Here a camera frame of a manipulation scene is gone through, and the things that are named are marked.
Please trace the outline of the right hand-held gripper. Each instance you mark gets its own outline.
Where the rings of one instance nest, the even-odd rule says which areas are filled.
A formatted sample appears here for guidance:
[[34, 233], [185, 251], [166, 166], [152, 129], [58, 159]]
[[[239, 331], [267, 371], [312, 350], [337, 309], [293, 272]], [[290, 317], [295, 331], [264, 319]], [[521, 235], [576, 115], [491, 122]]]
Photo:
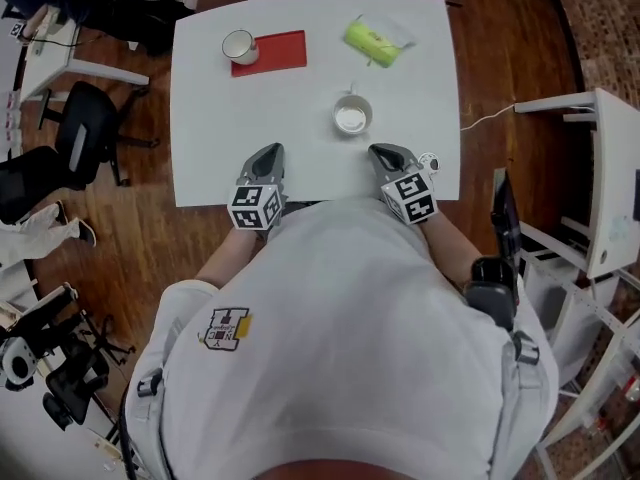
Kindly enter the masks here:
[[[405, 224], [416, 225], [438, 213], [437, 200], [429, 175], [420, 169], [414, 153], [399, 145], [375, 143], [368, 148], [369, 160], [388, 208]], [[395, 170], [404, 173], [391, 181]]]

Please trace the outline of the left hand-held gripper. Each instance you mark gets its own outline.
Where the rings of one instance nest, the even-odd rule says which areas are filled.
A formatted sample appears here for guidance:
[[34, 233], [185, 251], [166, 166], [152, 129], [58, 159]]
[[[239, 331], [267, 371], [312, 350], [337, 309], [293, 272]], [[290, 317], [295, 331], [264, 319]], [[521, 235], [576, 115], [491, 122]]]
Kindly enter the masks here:
[[227, 211], [235, 229], [254, 231], [264, 240], [280, 224], [286, 196], [280, 185], [284, 178], [285, 148], [272, 143], [249, 157], [240, 177], [245, 180], [232, 190]]

